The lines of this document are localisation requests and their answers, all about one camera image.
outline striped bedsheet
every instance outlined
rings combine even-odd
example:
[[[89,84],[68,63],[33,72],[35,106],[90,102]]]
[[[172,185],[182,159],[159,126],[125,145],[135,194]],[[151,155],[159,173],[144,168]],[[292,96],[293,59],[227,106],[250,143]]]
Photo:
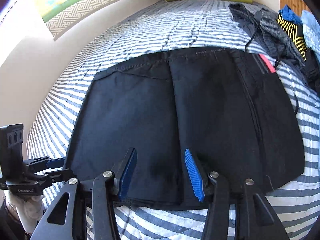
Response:
[[[69,64],[44,100],[28,135],[29,158],[65,156],[84,96],[97,71],[158,51],[199,46],[244,50],[249,36],[232,20],[229,4],[217,0],[159,1],[96,37]],[[259,4],[245,6],[252,12],[261,8]],[[265,54],[256,42],[250,44],[248,51]],[[297,119],[305,147],[305,171],[267,198],[290,239],[298,240],[308,233],[320,213],[320,100],[287,65],[281,63],[277,74],[294,108],[294,94],[299,100]],[[61,183],[55,183],[45,190],[46,206],[61,187]],[[166,212],[123,206],[116,209],[116,220],[122,240],[189,240],[201,238],[206,213],[207,210]],[[89,208],[87,232],[88,239],[94,239]],[[231,206],[229,240],[234,233],[235,210]]]

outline striped mattress cover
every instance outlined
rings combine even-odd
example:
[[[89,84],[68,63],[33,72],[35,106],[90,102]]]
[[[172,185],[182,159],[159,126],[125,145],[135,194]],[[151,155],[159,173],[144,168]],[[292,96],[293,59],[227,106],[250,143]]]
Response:
[[[161,0],[97,36],[69,64],[44,100],[28,134],[28,157],[65,156],[84,96],[98,71],[132,57],[165,50],[200,46],[244,50],[249,36],[232,20],[229,4],[217,0],[169,3]],[[253,13],[262,7],[260,4],[245,6]],[[265,54],[255,41],[248,51]],[[289,237],[298,240],[308,233],[320,213],[320,100],[287,65],[281,63],[277,74],[294,108],[294,94],[299,100],[297,119],[305,148],[305,171],[267,198]],[[55,183],[44,191],[46,207],[61,187],[61,183]],[[123,206],[115,212],[122,240],[187,240],[201,238],[207,210],[166,212]],[[89,208],[87,233],[89,240],[94,239]],[[230,206],[228,239],[233,239],[234,233],[235,208]]]

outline light blue garment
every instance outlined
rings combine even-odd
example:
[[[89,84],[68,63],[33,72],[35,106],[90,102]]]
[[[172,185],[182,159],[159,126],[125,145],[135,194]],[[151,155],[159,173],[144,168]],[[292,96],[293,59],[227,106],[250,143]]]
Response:
[[[300,17],[296,15],[288,5],[285,5],[281,10],[279,10],[279,13],[282,15],[284,20],[302,25]]]
[[[303,22],[303,35],[308,48],[311,48],[320,63],[320,25],[312,13],[303,10],[301,15]]]

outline metal screw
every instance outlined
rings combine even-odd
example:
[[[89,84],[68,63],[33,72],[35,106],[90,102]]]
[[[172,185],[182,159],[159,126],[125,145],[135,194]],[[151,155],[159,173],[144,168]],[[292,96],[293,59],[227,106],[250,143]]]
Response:
[[[210,177],[211,178],[217,178],[217,177],[219,177],[219,173],[217,173],[216,171],[211,171],[210,172]]]
[[[76,184],[77,183],[77,179],[76,178],[71,178],[71,179],[69,179],[68,183],[70,185]]]
[[[112,176],[112,171],[105,171],[104,173],[103,173],[103,177],[105,177],[105,178],[109,178],[109,177],[111,177]]]
[[[246,183],[247,185],[253,185],[253,184],[254,184],[254,181],[253,181],[253,179],[246,179],[246,180],[245,180],[245,183]]]

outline gloved hand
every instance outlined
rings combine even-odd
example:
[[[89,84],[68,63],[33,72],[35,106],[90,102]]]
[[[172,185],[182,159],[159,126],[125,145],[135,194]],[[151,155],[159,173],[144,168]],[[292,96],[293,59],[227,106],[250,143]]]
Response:
[[[31,235],[38,221],[42,218],[44,212],[42,199],[44,196],[19,197],[9,190],[5,190],[4,194],[8,210],[16,219],[20,220],[25,232]]]

